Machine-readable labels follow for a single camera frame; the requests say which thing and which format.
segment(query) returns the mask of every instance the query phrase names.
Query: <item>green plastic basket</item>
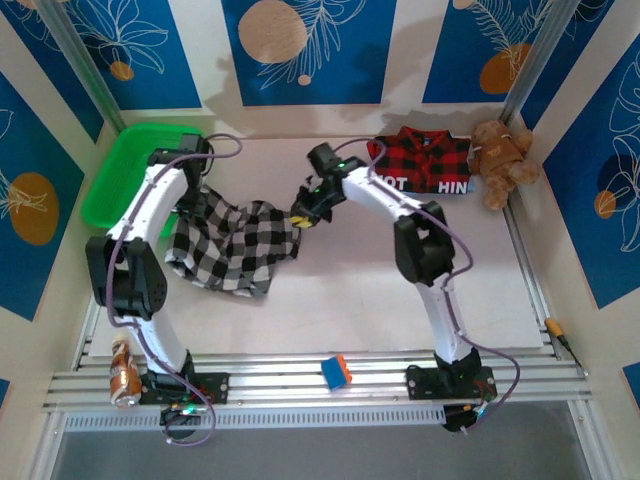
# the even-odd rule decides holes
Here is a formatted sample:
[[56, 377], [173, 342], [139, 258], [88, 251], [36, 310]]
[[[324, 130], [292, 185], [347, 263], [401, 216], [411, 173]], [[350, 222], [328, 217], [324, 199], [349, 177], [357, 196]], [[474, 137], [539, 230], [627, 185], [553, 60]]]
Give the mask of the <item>green plastic basket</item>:
[[[140, 123], [125, 129], [116, 139], [82, 205], [82, 218], [100, 228], [113, 227], [127, 211], [156, 148], [178, 148], [185, 133], [202, 135], [197, 128]], [[172, 213], [161, 236], [171, 235], [178, 216]]]

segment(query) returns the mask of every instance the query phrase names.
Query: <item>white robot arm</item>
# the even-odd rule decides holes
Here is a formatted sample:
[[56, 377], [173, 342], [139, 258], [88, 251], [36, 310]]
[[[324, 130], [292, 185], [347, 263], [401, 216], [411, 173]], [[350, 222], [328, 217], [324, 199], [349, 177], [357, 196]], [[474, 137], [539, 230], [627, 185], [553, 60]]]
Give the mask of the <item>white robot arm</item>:
[[[201, 214], [199, 192], [205, 162], [182, 162], [168, 169], [160, 179], [158, 173], [180, 155], [200, 153], [205, 156], [210, 148], [201, 137], [185, 135], [180, 149], [156, 150], [149, 159], [143, 185], [122, 220], [106, 236], [93, 237], [87, 243], [94, 295], [100, 305], [106, 306], [109, 303], [108, 263], [117, 240], [123, 237], [122, 255], [113, 278], [112, 303], [115, 316], [134, 329], [138, 338], [142, 335], [149, 347], [145, 349], [147, 373], [143, 376], [149, 393], [143, 395], [141, 403], [166, 404], [171, 403], [168, 400], [183, 398], [184, 386], [175, 382], [176, 375], [214, 393], [216, 403], [226, 403], [228, 374], [197, 374], [191, 355], [173, 331], [163, 310], [167, 282], [153, 254], [153, 247], [171, 212]], [[356, 157], [342, 160], [328, 144], [314, 148], [308, 157], [320, 184], [314, 188], [300, 188], [291, 209], [294, 224], [311, 227], [323, 219], [330, 221], [331, 209], [351, 200], [381, 214], [393, 225], [396, 263], [400, 273], [416, 285], [436, 340], [438, 367], [410, 366], [407, 369], [409, 398], [468, 401], [482, 397], [484, 401], [491, 400], [475, 386], [478, 379], [493, 380], [491, 369], [483, 367], [477, 350], [462, 340], [463, 327], [452, 318], [450, 310], [459, 319], [457, 303], [452, 292], [443, 290], [445, 278], [453, 269], [455, 251], [451, 238], [428, 220], [432, 216], [446, 224], [440, 206], [436, 202], [421, 204], [401, 194], [376, 175], [371, 175], [362, 160]], [[420, 215], [417, 210], [427, 215]], [[465, 413], [455, 416], [456, 420], [445, 427], [455, 431], [473, 424], [475, 412]]]

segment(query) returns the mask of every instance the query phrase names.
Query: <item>brown teddy bear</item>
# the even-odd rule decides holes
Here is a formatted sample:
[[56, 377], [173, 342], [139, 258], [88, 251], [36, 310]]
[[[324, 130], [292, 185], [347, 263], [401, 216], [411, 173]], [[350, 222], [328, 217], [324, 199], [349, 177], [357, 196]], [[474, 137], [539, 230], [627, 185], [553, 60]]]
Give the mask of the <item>brown teddy bear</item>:
[[530, 185], [540, 177], [540, 165], [523, 158], [533, 141], [531, 130], [512, 137], [504, 123], [489, 120], [475, 128], [471, 141], [469, 169], [484, 179], [484, 202], [490, 209], [504, 208], [517, 185]]

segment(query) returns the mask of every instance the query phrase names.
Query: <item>shirt collar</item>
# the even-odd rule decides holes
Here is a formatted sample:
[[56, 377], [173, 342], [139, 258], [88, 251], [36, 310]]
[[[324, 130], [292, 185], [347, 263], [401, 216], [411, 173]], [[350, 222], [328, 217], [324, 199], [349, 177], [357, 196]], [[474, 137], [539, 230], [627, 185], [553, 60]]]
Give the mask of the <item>shirt collar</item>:
[[403, 147], [414, 153], [428, 152], [436, 145], [447, 150], [453, 143], [448, 130], [424, 131], [411, 127], [402, 127], [397, 139]]

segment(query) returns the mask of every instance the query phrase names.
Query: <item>red and black flannel shirt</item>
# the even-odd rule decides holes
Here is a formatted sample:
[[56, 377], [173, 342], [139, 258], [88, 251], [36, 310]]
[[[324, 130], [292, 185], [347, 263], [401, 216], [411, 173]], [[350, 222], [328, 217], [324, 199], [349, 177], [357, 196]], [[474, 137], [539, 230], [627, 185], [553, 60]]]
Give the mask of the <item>red and black flannel shirt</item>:
[[[467, 193], [471, 140], [453, 138], [449, 131], [421, 131], [402, 127], [397, 135], [376, 137], [387, 147], [376, 173], [390, 185], [412, 193]], [[370, 141], [371, 158], [380, 145]]]

